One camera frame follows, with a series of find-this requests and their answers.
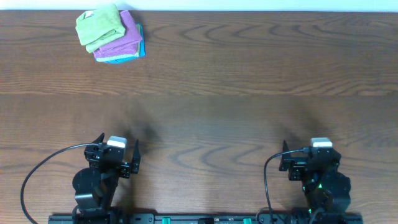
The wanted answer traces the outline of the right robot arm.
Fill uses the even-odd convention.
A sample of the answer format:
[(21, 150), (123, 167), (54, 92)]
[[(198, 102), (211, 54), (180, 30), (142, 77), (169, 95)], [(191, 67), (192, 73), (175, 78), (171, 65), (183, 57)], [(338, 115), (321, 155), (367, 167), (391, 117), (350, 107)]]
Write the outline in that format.
[(290, 223), (346, 223), (350, 205), (350, 178), (338, 171), (341, 154), (328, 138), (312, 138), (310, 145), (290, 150), (282, 145), (279, 170), (288, 172), (290, 181), (300, 181), (308, 208), (295, 208)]

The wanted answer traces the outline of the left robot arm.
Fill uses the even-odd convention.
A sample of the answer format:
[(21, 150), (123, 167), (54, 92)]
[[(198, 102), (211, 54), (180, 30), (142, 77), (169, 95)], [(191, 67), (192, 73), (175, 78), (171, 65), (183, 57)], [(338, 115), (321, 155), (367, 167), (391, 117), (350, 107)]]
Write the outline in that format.
[(85, 147), (84, 156), (89, 167), (73, 178), (77, 206), (72, 212), (73, 223), (127, 223), (121, 209), (112, 207), (119, 179), (128, 179), (139, 172), (141, 154), (139, 141), (134, 143), (129, 162), (124, 161), (127, 139), (104, 134)]

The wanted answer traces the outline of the green microfiber cloth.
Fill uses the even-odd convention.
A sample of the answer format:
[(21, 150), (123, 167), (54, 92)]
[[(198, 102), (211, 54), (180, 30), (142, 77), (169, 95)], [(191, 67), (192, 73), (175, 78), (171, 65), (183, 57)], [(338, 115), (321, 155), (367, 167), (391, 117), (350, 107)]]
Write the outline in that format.
[(76, 19), (75, 29), (80, 44), (85, 46), (88, 53), (123, 37), (126, 32), (115, 4), (85, 11)]

